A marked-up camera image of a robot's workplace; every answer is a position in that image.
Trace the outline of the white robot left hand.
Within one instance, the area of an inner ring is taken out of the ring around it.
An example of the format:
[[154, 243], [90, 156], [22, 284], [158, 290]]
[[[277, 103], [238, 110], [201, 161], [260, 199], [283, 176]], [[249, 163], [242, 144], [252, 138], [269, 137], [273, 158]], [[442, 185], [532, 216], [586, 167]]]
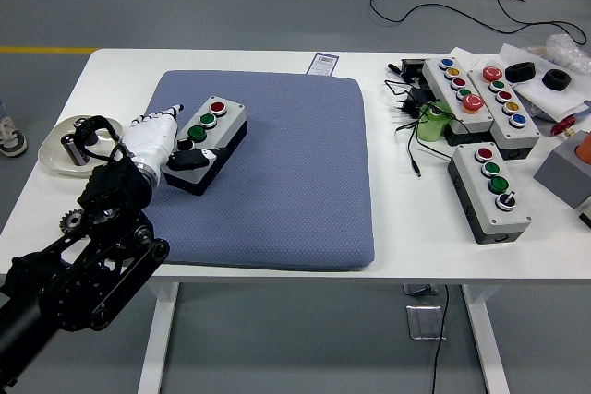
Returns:
[[182, 104], [177, 104], [160, 112], [141, 115], [124, 132], [122, 140], [129, 156], [153, 189], [160, 183], [164, 165], [172, 171], [188, 171], [212, 166], [231, 155], [227, 148], [192, 148], [173, 153], [176, 118], [183, 109]]

